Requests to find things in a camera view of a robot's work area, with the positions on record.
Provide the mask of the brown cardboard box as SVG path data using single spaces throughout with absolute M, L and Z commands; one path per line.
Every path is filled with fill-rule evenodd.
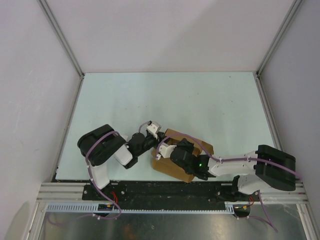
M 177 135 L 178 132 L 168 128 L 164 136 L 170 137 L 164 143 L 173 145 L 168 157 L 156 159 L 156 150 L 151 153 L 152 168 L 175 179 L 190 183 L 195 177 L 207 181 L 214 175 L 209 173 L 209 156 L 214 154 L 214 147 L 200 139 Z

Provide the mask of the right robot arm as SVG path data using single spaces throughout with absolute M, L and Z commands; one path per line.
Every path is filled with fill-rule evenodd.
M 170 160 L 188 175 L 203 181 L 231 176 L 230 194 L 237 201 L 265 189 L 292 192 L 302 178 L 292 155 L 265 144 L 254 151 L 226 157 L 217 157 L 199 141 L 186 137 L 170 147 Z

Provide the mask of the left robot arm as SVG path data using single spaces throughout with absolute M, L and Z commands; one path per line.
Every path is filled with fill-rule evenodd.
M 110 125 L 105 124 L 85 135 L 77 142 L 81 154 L 85 157 L 90 181 L 93 183 L 93 194 L 100 200 L 110 196 L 110 178 L 107 173 L 107 161 L 115 158 L 125 169 L 133 167 L 138 157 L 158 146 L 164 138 L 160 131 L 161 125 L 155 121 L 142 124 L 146 133 L 141 133 L 141 127 L 131 138 L 120 135 Z

